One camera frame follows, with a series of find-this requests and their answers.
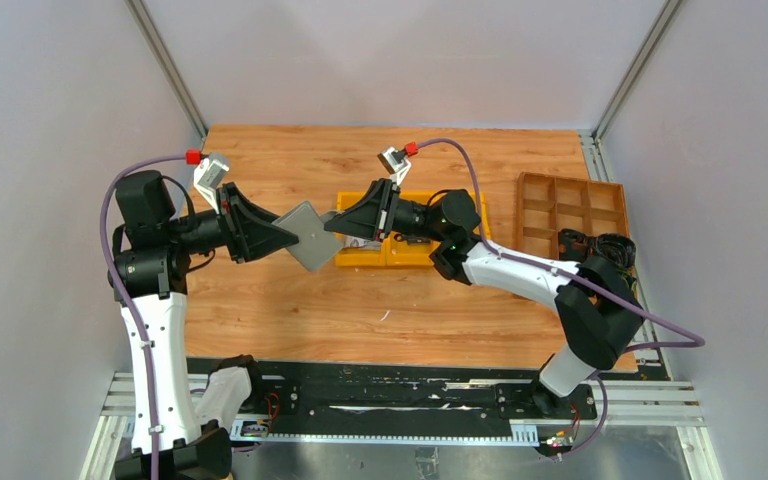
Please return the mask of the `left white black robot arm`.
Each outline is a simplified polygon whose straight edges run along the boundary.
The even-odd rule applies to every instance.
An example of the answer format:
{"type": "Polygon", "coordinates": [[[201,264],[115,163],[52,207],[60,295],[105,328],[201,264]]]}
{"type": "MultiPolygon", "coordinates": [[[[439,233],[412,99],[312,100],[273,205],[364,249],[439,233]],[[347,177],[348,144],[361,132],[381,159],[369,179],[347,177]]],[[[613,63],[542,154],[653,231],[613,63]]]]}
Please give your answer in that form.
{"type": "Polygon", "coordinates": [[[224,247],[233,261],[246,263],[299,239],[235,184],[216,194],[216,209],[190,210],[177,219],[160,172],[132,173],[113,185],[110,197],[124,223],[102,240],[129,334],[135,387],[135,432],[130,454],[114,465],[117,479],[228,477],[236,415],[265,403],[267,389],[250,355],[220,361],[201,399],[193,399],[184,341],[187,276],[194,255],[224,247]]]}

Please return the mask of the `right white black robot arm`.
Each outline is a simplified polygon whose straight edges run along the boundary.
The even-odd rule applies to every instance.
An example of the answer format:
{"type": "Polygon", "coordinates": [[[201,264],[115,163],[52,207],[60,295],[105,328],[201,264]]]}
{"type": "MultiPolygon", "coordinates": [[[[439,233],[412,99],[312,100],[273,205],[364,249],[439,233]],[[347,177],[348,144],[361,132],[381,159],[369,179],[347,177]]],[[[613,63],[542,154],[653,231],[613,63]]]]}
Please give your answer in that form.
{"type": "Polygon", "coordinates": [[[382,241],[391,233],[430,240],[437,246],[429,257],[443,278],[504,290],[551,309],[565,344],[540,368],[530,392],[544,417],[567,409],[580,383],[613,369],[644,321],[628,282],[609,260],[591,256],[576,263],[505,249],[481,235],[481,217],[464,189],[423,204],[402,198],[393,181],[380,179],[324,227],[365,240],[382,241]]]}

